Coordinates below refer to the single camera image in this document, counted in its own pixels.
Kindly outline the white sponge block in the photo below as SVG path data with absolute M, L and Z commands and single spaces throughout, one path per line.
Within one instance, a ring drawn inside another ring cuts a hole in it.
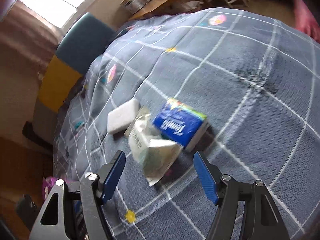
M 116 134 L 126 130 L 131 122 L 136 118 L 140 109 L 140 103 L 137 99 L 123 103 L 119 107 L 108 113 L 107 116 L 107 132 L 108 134 Z

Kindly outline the beige wet wipes packet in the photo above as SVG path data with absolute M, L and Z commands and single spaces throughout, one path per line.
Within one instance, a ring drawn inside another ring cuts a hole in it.
M 150 186 L 159 182 L 180 155 L 183 146 L 164 139 L 152 124 L 151 114 L 143 106 L 125 131 L 128 144 L 136 161 Z

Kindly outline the purple cardboard box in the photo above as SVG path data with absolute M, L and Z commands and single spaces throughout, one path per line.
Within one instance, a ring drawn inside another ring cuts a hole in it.
M 42 196 L 44 200 L 47 199 L 48 194 L 50 193 L 57 180 L 58 178 L 55 177 L 42 178 Z

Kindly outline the blue Tempo tissue pack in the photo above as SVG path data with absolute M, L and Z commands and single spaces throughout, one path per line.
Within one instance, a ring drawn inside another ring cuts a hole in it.
M 168 139 L 191 152 L 209 127 L 207 116 L 174 98 L 169 98 L 155 116 L 153 125 Z

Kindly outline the black rolled mat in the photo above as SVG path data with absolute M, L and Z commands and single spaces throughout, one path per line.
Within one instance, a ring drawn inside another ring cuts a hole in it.
M 33 124 L 29 121 L 26 121 L 23 129 L 22 129 L 23 136 L 30 140 L 31 142 L 35 143 L 37 146 L 47 150 L 50 154 L 53 153 L 53 145 L 46 142 L 42 139 L 39 135 L 37 135 L 33 130 Z

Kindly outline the grey yellow blue headboard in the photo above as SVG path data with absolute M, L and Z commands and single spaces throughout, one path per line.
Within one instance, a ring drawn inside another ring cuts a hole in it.
M 115 31 L 85 13 L 64 36 L 54 53 L 37 95 L 33 131 L 52 143 L 56 116 L 69 91 L 88 71 L 93 60 L 111 43 Z

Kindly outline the pinkish window curtain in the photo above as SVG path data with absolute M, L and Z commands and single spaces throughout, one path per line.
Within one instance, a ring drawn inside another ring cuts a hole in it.
M 58 45 L 62 31 L 21 1 L 17 1 L 1 20 L 1 44 L 24 59 L 46 70 Z

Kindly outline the wooden side desk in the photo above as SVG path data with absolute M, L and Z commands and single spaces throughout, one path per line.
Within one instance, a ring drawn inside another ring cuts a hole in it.
M 137 13 L 133 14 L 128 21 L 140 20 L 161 14 L 164 9 L 179 0 L 151 0 Z

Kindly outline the pink blanket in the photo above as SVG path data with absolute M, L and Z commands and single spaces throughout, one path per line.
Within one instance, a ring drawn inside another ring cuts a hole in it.
M 302 0 L 293 0 L 296 29 L 319 43 L 319 24 Z

